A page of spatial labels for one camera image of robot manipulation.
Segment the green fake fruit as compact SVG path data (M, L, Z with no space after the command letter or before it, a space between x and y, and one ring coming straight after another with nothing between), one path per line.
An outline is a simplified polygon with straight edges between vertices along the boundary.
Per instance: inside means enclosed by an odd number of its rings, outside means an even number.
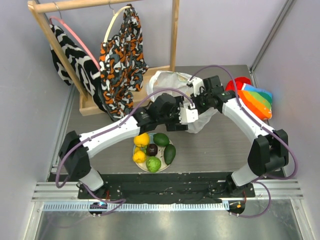
M153 142L160 147L166 147L170 144L169 137L164 133L155 133L153 135Z

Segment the green fake avocado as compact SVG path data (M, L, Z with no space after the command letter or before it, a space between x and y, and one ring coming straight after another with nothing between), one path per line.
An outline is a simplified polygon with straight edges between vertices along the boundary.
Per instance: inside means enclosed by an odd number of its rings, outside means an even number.
M176 148L172 144L168 144L163 152L163 158L166 165L170 165L176 157Z

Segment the yellow fake lemon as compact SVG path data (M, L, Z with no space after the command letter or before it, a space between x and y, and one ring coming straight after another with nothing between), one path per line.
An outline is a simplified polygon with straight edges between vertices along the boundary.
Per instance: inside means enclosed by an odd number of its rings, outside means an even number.
M149 134L145 132L135 136L133 139L133 143L139 148L146 147L150 143Z

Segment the dark brown fake fruit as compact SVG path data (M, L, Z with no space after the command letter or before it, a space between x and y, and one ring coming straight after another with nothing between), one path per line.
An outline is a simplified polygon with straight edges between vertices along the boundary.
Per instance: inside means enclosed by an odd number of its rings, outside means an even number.
M158 154L158 146L155 143L150 143L146 147L146 154L151 157L156 156Z

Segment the white plastic bag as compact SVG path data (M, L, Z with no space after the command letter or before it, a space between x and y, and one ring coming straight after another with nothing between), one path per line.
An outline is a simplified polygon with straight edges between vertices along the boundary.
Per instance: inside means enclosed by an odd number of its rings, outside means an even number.
M172 88L177 89L190 97L194 92L192 87L187 86L187 81L190 77L190 74L183 72L158 70L143 87L145 87L147 95L150 95L159 89ZM209 108L204 113L201 113L198 120L188 124L187 132L191 134L199 133L217 112L217 109Z

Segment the light green fake apple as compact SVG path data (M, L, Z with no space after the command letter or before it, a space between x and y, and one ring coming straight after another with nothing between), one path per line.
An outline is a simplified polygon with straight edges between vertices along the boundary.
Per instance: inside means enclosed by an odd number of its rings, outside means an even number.
M156 173L162 166L162 162L155 156L150 156L145 162L146 168L151 173Z

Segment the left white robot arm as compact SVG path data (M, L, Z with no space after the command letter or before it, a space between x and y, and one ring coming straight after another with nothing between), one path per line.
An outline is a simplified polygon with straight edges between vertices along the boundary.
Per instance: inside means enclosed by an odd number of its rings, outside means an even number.
M90 133L69 132L59 150L55 184L62 188L76 178L93 198L100 200L107 192L105 181L91 165L91 158L123 140L166 125L168 131L182 131L198 118L193 102L184 103L185 94L174 97L163 93L148 107L138 104L124 118Z

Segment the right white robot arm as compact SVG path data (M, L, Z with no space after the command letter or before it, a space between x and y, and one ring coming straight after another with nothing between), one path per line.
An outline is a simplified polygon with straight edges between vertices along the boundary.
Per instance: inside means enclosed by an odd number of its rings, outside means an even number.
M200 114L210 108L218 110L251 143L247 163L226 177L225 190L230 197L238 197L249 183L289 163L288 134L283 129L274 130L255 116L236 91L224 89L217 75L205 79L193 77L187 86L193 88L190 97Z

